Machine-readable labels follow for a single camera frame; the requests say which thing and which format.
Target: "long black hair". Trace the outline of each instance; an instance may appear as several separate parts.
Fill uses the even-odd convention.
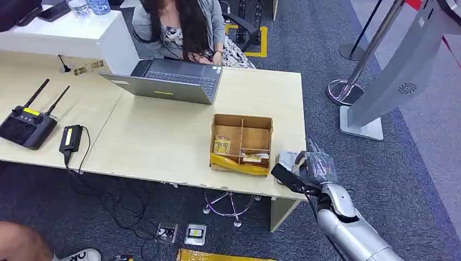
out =
[[[183,31],[183,59],[190,61],[189,53],[202,56],[209,48],[208,26],[199,0],[176,0],[176,9],[179,13],[179,21]],[[152,41],[160,40],[161,23],[160,11],[164,7],[164,0],[141,0],[142,6],[151,16]]]

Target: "laptop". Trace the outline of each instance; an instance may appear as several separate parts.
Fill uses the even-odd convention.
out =
[[[213,104],[221,79],[221,66],[187,61],[139,61],[130,76],[99,73],[133,95]]]

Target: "red stripe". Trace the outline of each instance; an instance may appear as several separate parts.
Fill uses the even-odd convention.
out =
[[[407,4],[413,7],[415,10],[418,10],[421,6],[421,0],[406,0],[405,2],[407,2]]]
[[[449,50],[450,53],[453,55],[454,60],[458,63],[458,66],[459,66],[459,68],[461,69],[461,63],[459,63],[459,61],[456,59],[456,56],[454,56],[454,53],[453,53],[453,51],[451,50],[451,47],[450,47],[450,45],[448,44],[448,41],[446,40],[445,36],[442,36],[442,41],[445,43],[445,45],[447,46],[448,50]]]

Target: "white sneaker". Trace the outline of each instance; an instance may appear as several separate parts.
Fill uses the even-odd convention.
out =
[[[87,248],[63,258],[61,261],[101,261],[101,254],[95,249]]]

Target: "black phone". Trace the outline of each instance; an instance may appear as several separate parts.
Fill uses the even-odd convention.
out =
[[[54,20],[60,18],[61,16],[69,13],[71,9],[67,5],[66,1],[62,1],[59,4],[50,7],[43,11],[38,18],[45,20],[47,22],[53,22]]]

